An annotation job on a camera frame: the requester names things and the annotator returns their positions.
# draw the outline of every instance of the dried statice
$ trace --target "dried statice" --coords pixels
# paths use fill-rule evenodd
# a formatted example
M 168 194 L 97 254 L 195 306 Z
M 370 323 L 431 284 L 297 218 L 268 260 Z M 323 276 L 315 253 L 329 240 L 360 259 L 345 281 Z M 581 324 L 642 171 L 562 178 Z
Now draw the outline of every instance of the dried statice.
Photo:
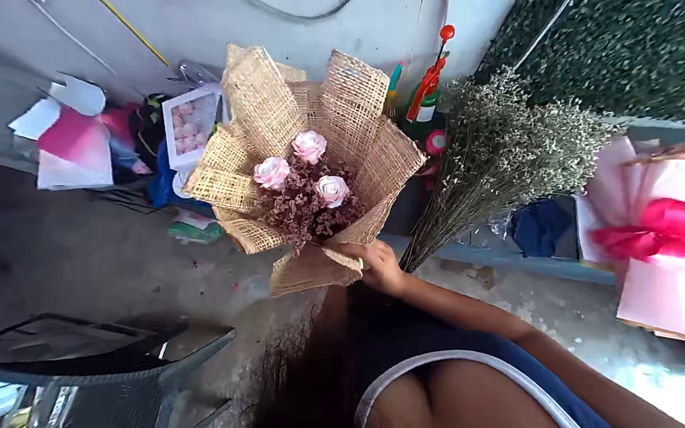
M 288 158 L 290 173 L 281 192 L 262 189 L 256 201 L 258 219 L 289 235 L 292 248 L 300 254 L 306 242 L 321 242 L 360 219 L 366 209 L 352 193 L 338 208 L 327 208 L 316 190 L 324 175 L 336 175 L 352 188 L 356 172 L 345 164 L 329 164 L 321 158 L 316 165 Z
M 595 153 L 623 127 L 580 101 L 528 106 L 528 82 L 504 69 L 488 84 L 454 79 L 451 144 L 432 198 L 401 259 L 413 272 L 470 225 L 540 197 L 579 190 L 593 176 Z

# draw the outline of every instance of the pink ribbon bow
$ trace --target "pink ribbon bow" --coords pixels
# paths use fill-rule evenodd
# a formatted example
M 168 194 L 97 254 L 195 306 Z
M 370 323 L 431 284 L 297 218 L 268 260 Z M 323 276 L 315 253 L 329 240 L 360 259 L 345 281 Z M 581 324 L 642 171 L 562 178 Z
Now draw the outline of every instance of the pink ribbon bow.
M 656 254 L 685 258 L 685 202 L 655 199 L 644 210 L 641 225 L 599 229 L 591 237 L 615 258 L 644 262 Z

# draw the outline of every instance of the burlap wrapping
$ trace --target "burlap wrapping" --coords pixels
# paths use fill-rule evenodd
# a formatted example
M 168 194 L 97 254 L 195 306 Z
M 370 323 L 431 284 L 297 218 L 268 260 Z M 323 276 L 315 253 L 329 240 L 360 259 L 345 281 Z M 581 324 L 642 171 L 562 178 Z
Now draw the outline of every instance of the burlap wrapping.
M 288 243 L 277 229 L 251 220 L 257 195 L 253 166 L 269 156 L 286 156 L 299 132 L 316 130 L 327 139 L 327 156 L 358 171 L 352 189 L 367 213 L 329 243 L 369 245 L 382 229 L 406 180 L 425 157 L 381 114 L 387 76 L 333 51 L 321 84 L 274 63 L 259 46 L 229 47 L 222 82 L 233 122 L 220 126 L 189 176 L 184 190 L 214 206 L 219 224 L 248 254 Z M 309 243 L 294 258 L 274 263 L 273 296 L 361 278 L 360 260 Z

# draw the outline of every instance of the hand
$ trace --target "hand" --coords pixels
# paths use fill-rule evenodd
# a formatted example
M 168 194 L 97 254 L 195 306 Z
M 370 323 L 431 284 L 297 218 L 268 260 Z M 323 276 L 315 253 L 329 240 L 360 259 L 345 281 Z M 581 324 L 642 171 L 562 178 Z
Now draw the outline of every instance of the hand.
M 355 258 L 362 258 L 368 269 L 362 278 L 366 285 L 395 298 L 401 298 L 406 290 L 406 274 L 398 267 L 393 248 L 375 239 L 368 246 L 339 244 L 334 250 Z

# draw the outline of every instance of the concrete floor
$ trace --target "concrete floor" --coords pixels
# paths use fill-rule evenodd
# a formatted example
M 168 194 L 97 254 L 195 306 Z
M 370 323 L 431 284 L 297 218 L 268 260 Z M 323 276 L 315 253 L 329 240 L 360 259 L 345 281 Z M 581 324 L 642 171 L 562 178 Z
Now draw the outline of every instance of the concrete floor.
M 0 258 L 10 267 L 0 273 L 0 328 L 44 311 L 95 321 L 162 313 L 232 325 L 237 339 L 198 374 L 198 388 L 240 397 L 266 336 L 309 314 L 324 290 L 270 298 L 271 263 L 284 250 L 248 256 L 228 239 L 181 245 L 166 235 L 173 216 L 145 216 L 82 190 L 36 191 L 30 175 L 0 170 Z M 416 274 L 523 317 L 685 423 L 683 346 L 617 322 L 613 288 L 498 269 L 490 287 L 471 265 L 436 258 Z

